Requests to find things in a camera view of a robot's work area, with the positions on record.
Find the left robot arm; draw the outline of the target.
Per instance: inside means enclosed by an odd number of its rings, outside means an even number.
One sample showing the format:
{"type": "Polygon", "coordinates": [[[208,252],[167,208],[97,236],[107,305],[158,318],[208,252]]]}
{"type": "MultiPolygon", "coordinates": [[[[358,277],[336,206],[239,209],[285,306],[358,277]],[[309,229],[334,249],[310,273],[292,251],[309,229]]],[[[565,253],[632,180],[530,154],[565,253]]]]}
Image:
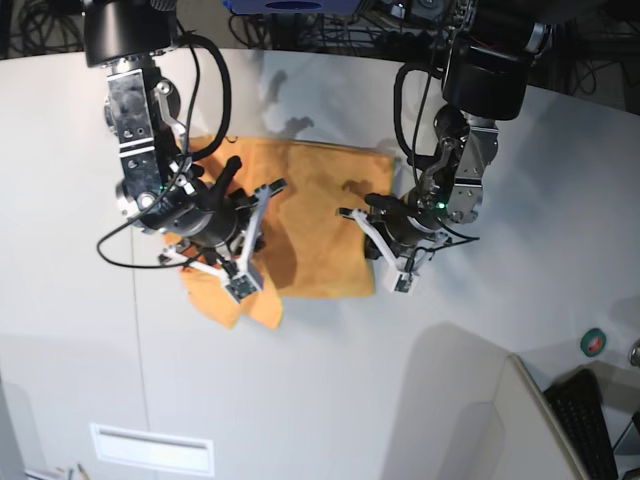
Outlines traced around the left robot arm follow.
{"type": "Polygon", "coordinates": [[[498,151],[498,124],[519,115],[530,69],[551,31],[550,25],[497,1],[444,5],[432,57],[404,64],[394,80],[394,132],[414,185],[402,197],[366,195],[365,218],[382,237],[382,244],[366,239],[366,258],[379,259],[383,247],[410,258],[423,241],[431,242],[432,251],[472,242],[456,229],[477,219],[482,177],[498,151]],[[433,119],[437,143],[431,154],[418,153],[417,140],[407,139],[402,128],[404,83],[417,71],[441,82],[444,104],[433,119]]]}

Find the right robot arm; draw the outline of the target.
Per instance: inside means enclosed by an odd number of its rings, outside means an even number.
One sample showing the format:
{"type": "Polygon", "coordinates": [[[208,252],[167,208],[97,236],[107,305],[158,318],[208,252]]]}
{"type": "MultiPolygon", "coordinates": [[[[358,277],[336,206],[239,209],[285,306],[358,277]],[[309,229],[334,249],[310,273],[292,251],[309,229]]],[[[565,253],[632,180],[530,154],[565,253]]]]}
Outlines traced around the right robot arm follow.
{"type": "Polygon", "coordinates": [[[125,225],[178,235],[214,257],[239,254],[257,204],[229,189],[241,161],[228,159],[213,180],[200,164],[222,145],[231,122],[231,76],[220,49],[182,29],[173,1],[86,1],[83,15],[86,62],[110,71],[104,117],[118,142],[116,198],[125,225]],[[220,74],[221,121],[203,147],[190,146],[191,122],[178,119],[180,95],[155,62],[179,47],[204,49],[220,74]]]}

